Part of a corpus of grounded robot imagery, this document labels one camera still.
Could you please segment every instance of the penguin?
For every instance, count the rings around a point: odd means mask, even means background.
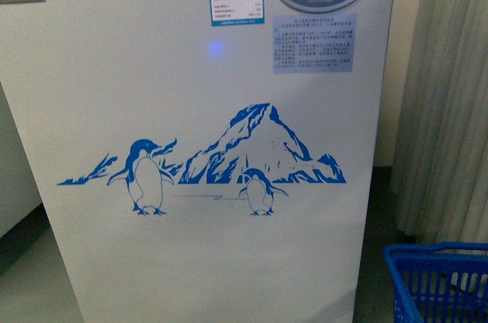
[[[135,183],[140,192],[137,205],[143,211],[142,215],[147,215],[147,210],[152,210],[153,215],[165,215],[161,211],[163,200],[163,181],[173,183],[172,178],[162,175],[162,170],[158,164],[150,157],[141,158],[137,161],[134,168]]]
[[[270,216],[274,213],[273,202],[275,201],[275,192],[282,193],[288,197],[288,194],[285,191],[273,186],[270,180],[266,178],[263,171],[260,171],[259,169],[248,168],[242,174],[249,177],[249,181],[239,192],[239,197],[244,193],[246,194],[249,206],[252,210],[250,215]]]
[[[129,155],[125,161],[124,169],[120,170],[116,174],[110,176],[107,182],[107,186],[112,184],[114,181],[117,180],[125,180],[127,191],[129,192],[130,198],[133,201],[133,211],[137,211],[139,215],[148,215],[149,213],[146,211],[147,208],[153,208],[154,215],[163,215],[165,214],[161,211],[162,205],[162,182],[168,181],[170,184],[175,184],[173,181],[172,176],[162,170],[158,165],[151,159],[151,154],[154,150],[161,148],[160,146],[156,145],[154,142],[148,139],[140,139],[137,140],[132,144],[130,147]],[[159,187],[161,190],[161,197],[152,202],[150,205],[139,205],[139,202],[144,197],[144,189],[140,185],[140,181],[137,179],[136,170],[139,166],[145,164],[145,162],[141,163],[143,159],[149,159],[154,166],[157,168],[159,172]]]

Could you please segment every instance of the blue basket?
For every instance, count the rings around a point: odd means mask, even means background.
[[[488,244],[389,245],[395,323],[488,322]]]

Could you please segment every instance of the blue mountain decal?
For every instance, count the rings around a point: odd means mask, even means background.
[[[95,167],[95,169],[90,172],[90,174],[88,176],[81,176],[79,177],[78,179],[73,179],[73,178],[70,178],[68,180],[65,180],[64,182],[61,182],[60,184],[58,184],[58,186],[69,186],[69,185],[75,185],[75,184],[86,184],[88,181],[91,181],[91,180],[94,180],[95,178],[101,178],[101,177],[105,177],[107,176],[108,174],[106,173],[107,172],[107,167],[109,167],[110,165],[112,165],[112,163],[114,163],[115,161],[117,160],[117,157],[111,157],[111,158],[108,158],[108,154],[105,156],[105,158],[103,158],[101,160],[100,163],[98,163],[98,165]]]
[[[331,155],[314,160],[276,107],[253,104],[231,119],[223,135],[185,162],[179,184],[241,184],[249,168],[275,183],[345,183]]]

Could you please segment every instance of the curtain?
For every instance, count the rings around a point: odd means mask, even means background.
[[[390,187],[421,243],[488,242],[488,0],[421,0]]]

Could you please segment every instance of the freezer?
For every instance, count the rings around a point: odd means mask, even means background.
[[[87,323],[352,321],[392,0],[0,0]]]

